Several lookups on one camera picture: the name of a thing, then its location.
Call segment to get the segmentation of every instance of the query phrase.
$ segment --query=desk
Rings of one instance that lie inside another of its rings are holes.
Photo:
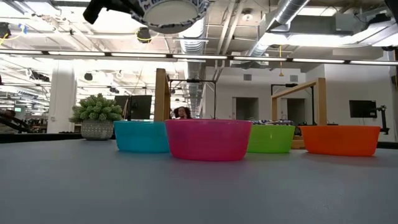
[[[396,223],[398,151],[198,162],[114,141],[0,145],[0,223]]]

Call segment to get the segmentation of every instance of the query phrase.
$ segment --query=woman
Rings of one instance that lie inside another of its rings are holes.
[[[175,119],[192,119],[191,110],[187,107],[179,107],[174,109]]]

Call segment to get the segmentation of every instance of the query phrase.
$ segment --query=green bowl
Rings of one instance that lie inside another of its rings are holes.
[[[294,126],[252,125],[248,152],[286,153],[293,143]]]

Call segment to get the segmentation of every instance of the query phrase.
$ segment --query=blue bowl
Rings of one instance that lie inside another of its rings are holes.
[[[164,122],[115,121],[114,132],[120,151],[170,151]]]

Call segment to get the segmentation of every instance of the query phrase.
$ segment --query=bowl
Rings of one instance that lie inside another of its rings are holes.
[[[372,156],[376,152],[380,127],[301,126],[308,152],[334,156]]]
[[[169,152],[164,122],[115,121],[114,132],[120,151]]]
[[[248,152],[286,153],[293,144],[295,126],[253,125],[251,127]]]
[[[248,149],[250,121],[221,119],[167,120],[171,154],[179,159],[237,161]]]
[[[208,0],[140,0],[143,15],[131,17],[162,34],[176,34],[191,27],[207,12]]]

